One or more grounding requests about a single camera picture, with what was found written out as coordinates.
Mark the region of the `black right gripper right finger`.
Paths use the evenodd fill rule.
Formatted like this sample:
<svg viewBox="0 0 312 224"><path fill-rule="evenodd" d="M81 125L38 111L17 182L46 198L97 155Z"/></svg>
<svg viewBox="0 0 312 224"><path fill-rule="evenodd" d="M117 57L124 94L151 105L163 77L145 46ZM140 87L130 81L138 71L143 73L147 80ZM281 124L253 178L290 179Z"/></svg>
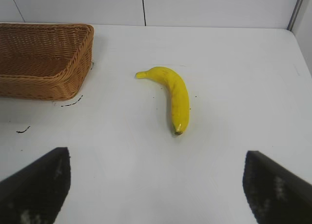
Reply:
<svg viewBox="0 0 312 224"><path fill-rule="evenodd" d="M248 151L242 186L259 224L310 224L312 185L259 151Z"/></svg>

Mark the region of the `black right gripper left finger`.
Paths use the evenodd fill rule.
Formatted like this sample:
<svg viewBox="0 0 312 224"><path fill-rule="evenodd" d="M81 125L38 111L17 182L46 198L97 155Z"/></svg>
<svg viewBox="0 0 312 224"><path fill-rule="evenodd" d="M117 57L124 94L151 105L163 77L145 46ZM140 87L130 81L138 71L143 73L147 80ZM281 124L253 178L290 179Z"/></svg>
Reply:
<svg viewBox="0 0 312 224"><path fill-rule="evenodd" d="M69 150L57 147L0 183L2 224L53 224L71 186Z"/></svg>

